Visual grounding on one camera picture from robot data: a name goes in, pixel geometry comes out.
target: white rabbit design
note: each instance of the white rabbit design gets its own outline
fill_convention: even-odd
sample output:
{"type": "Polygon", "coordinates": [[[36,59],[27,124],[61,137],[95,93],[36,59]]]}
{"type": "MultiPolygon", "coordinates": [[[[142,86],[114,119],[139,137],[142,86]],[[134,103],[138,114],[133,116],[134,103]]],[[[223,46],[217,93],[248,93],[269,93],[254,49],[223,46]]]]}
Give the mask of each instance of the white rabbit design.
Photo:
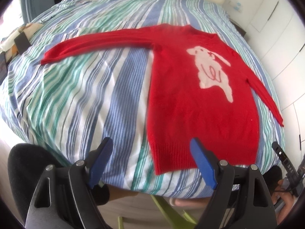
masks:
{"type": "Polygon", "coordinates": [[[215,60],[215,56],[226,65],[231,66],[231,64],[219,54],[211,52],[201,46],[187,49],[187,52],[190,55],[195,55],[195,65],[198,69],[200,88],[208,89],[212,86],[219,86],[224,91],[228,101],[233,102],[232,89],[229,86],[228,76],[222,70],[221,65],[215,60]]]}

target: rabbit ear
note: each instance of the rabbit ear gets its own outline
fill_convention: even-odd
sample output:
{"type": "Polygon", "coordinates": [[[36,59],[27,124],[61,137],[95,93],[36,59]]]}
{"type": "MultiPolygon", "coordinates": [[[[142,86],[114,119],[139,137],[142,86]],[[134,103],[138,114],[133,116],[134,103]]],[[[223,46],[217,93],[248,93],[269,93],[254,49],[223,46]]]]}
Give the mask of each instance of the rabbit ear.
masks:
{"type": "Polygon", "coordinates": [[[226,65],[231,66],[231,64],[226,59],[224,59],[222,56],[220,56],[218,53],[215,53],[215,52],[211,52],[211,53],[213,53],[215,56],[217,56],[226,65]]]}

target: bed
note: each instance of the bed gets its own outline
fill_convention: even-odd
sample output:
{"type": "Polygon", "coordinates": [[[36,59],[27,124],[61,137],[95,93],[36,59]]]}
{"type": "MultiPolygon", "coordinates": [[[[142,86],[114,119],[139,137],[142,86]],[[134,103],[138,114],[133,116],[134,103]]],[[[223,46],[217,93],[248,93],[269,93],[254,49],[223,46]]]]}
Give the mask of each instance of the bed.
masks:
{"type": "MultiPolygon", "coordinates": [[[[4,122],[25,142],[51,151],[67,165],[84,159],[104,137],[114,151],[102,181],[167,197],[210,196],[198,169],[156,176],[145,118],[153,54],[116,48],[40,65],[43,54],[76,36],[161,23],[194,28],[219,37],[236,50],[264,83],[279,107],[271,79],[221,6],[205,0],[63,0],[39,15],[44,26],[32,46],[9,66],[0,88],[4,122]]],[[[256,164],[262,173],[279,164],[271,148],[284,147],[283,128],[253,92],[260,118],[256,164]]]]}

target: green chair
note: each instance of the green chair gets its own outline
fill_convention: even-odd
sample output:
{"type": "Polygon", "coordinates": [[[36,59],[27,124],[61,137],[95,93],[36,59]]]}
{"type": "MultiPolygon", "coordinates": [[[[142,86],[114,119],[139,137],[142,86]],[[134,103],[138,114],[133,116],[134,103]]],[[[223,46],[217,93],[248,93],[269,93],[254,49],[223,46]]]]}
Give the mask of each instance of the green chair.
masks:
{"type": "Polygon", "coordinates": [[[151,195],[151,197],[173,229],[193,229],[197,224],[196,219],[186,211],[182,217],[162,196],[151,195]]]}
{"type": "Polygon", "coordinates": [[[119,224],[119,229],[124,229],[123,218],[121,216],[118,217],[117,222],[119,224]]]}

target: wall switch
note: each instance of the wall switch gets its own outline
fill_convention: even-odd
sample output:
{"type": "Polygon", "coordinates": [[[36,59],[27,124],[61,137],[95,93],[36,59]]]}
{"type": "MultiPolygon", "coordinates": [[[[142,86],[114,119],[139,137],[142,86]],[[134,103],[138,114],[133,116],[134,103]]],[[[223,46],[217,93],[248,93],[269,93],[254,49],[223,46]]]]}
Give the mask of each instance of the wall switch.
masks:
{"type": "Polygon", "coordinates": [[[232,6],[236,11],[242,12],[242,4],[240,2],[235,2],[230,0],[229,5],[232,6]]]}

